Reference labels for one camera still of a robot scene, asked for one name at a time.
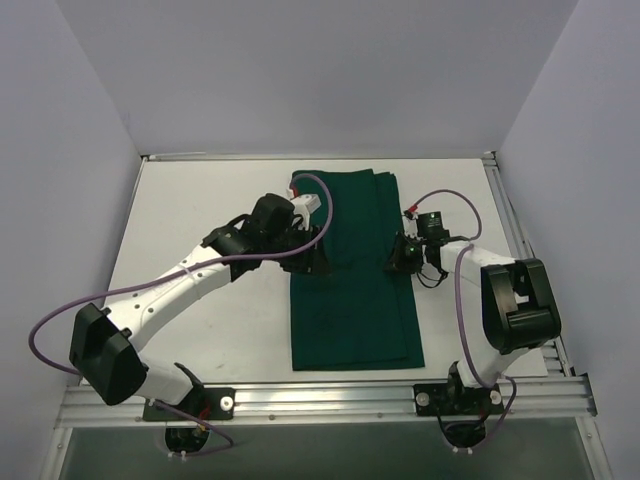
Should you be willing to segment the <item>dark green surgical cloth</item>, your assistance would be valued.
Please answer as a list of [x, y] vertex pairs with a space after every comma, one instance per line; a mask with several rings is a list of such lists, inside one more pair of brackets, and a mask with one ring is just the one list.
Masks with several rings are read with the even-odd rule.
[[299, 170], [301, 193], [330, 197], [316, 225], [331, 271], [290, 278], [292, 368], [358, 371], [422, 368], [422, 340], [410, 276], [388, 272], [403, 229], [397, 180], [389, 172]]

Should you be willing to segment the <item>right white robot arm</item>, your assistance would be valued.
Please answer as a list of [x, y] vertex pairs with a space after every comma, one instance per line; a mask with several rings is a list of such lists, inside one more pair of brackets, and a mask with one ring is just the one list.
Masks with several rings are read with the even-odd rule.
[[476, 246], [444, 228], [439, 211], [404, 212], [414, 235], [400, 231], [385, 269], [419, 276], [433, 267], [438, 284], [451, 277], [462, 358], [450, 369], [444, 400], [469, 411], [528, 351], [560, 336], [562, 323], [543, 262], [516, 259]]

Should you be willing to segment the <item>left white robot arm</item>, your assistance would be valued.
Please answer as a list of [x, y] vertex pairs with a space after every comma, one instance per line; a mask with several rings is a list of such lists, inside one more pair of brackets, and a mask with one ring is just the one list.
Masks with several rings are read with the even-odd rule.
[[181, 363], [142, 358], [142, 350], [192, 304], [266, 259], [289, 273], [328, 272], [324, 230], [311, 223], [321, 205], [316, 194], [286, 199], [268, 193], [251, 213], [212, 230], [151, 286], [103, 308], [83, 306], [75, 315], [72, 365], [107, 405], [138, 396], [165, 403], [179, 419], [194, 417], [204, 399], [202, 382]]

